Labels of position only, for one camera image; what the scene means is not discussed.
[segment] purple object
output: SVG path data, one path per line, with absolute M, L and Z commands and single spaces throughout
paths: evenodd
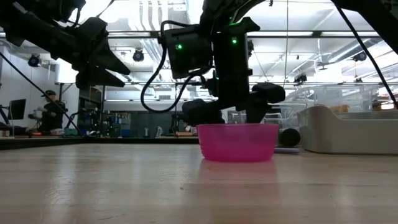
M 274 155 L 276 124 L 204 124 L 198 127 L 205 159 L 218 162 L 261 162 Z

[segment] computer monitor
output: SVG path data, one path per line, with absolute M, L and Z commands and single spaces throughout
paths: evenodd
M 9 110 L 8 110 L 8 119 L 9 120 L 24 119 L 25 105 L 26 105 L 26 99 L 10 101 Z

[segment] black cap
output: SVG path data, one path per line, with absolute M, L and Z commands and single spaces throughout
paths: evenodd
M 56 96 L 57 94 L 54 92 L 54 91 L 52 91 L 52 90 L 47 90 L 46 92 L 45 92 L 45 94 L 47 94 L 48 96 Z

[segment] green led light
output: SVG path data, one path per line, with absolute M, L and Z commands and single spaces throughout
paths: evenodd
M 233 44 L 233 45 L 238 44 L 238 39 L 237 39 L 236 37 L 233 37 L 233 38 L 232 38 L 232 44 Z

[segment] pink bowl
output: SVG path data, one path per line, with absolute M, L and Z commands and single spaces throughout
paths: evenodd
M 218 162 L 268 161 L 279 132 L 276 124 L 204 124 L 197 128 L 201 153 Z

